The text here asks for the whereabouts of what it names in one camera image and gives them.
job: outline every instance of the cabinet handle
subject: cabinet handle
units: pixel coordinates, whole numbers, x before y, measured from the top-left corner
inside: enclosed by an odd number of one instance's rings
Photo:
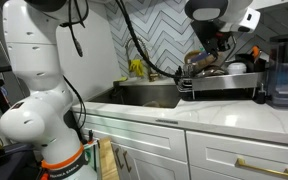
[[[118,165],[120,166],[121,169],[123,169],[124,164],[121,164],[121,160],[120,160],[120,158],[119,158],[119,156],[118,156],[118,152],[119,152],[119,151],[120,151],[120,149],[119,149],[119,148],[116,148],[116,149],[115,149],[115,154],[116,154],[116,158],[117,158]]]
[[[273,175],[277,175],[277,176],[283,176],[283,177],[287,177],[288,178],[288,168],[285,169],[284,172],[279,172],[279,171],[274,171],[274,170],[270,170],[270,169],[259,168],[259,167],[256,167],[256,166],[252,166],[252,165],[246,164],[245,160],[242,159],[242,158],[237,158],[236,166],[252,169],[252,170],[255,170],[255,171],[261,171],[261,172],[265,172],[265,173],[269,173],[269,174],[273,174]]]
[[[126,159],[126,155],[127,155],[127,151],[125,151],[125,152],[123,153],[123,156],[124,156],[124,160],[125,160],[125,163],[126,163],[127,170],[128,170],[128,172],[131,172],[132,167],[130,167],[130,166],[128,165],[128,162],[127,162],[127,159]]]

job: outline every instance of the stainless steel sink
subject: stainless steel sink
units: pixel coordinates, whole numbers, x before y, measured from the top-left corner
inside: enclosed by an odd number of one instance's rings
[[[175,108],[180,99],[175,85],[119,86],[89,102]]]

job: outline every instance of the cabinet door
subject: cabinet door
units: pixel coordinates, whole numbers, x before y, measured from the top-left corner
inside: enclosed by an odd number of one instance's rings
[[[288,179],[288,147],[187,132],[190,165],[245,180]]]
[[[121,146],[131,180],[189,180],[187,163]]]
[[[191,166],[192,180],[241,180],[235,177],[219,174],[206,169]]]
[[[125,167],[125,161],[123,159],[122,154],[123,152],[121,147],[117,144],[112,143],[112,148],[120,180],[131,180],[130,174],[128,173],[127,168]]]
[[[87,115],[82,133],[89,130],[99,139],[109,136],[113,143],[187,162],[183,130]]]

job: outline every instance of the kitchen counter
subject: kitchen counter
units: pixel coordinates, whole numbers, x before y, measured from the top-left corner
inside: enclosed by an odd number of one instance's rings
[[[171,83],[165,80],[155,84]],[[85,102],[85,107],[87,113],[93,115],[288,144],[288,110],[273,109],[266,104],[258,105],[253,101],[180,100],[174,109],[92,102]],[[72,110],[79,112],[80,106],[73,106]]]

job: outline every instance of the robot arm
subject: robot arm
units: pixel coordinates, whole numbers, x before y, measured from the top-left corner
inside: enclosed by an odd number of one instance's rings
[[[83,25],[87,14],[86,0],[10,0],[3,7],[12,69],[30,96],[3,114],[0,129],[9,139],[40,150],[42,165],[52,178],[97,179],[86,164],[77,133],[63,120],[73,97],[63,78],[56,41],[58,26],[68,26],[78,47],[72,25]]]
[[[253,32],[260,12],[249,8],[253,0],[189,0],[187,16],[196,21],[217,20],[221,32]]]
[[[231,32],[252,33],[260,20],[260,12],[249,8],[253,0],[189,0],[185,13],[207,53],[230,49]]]

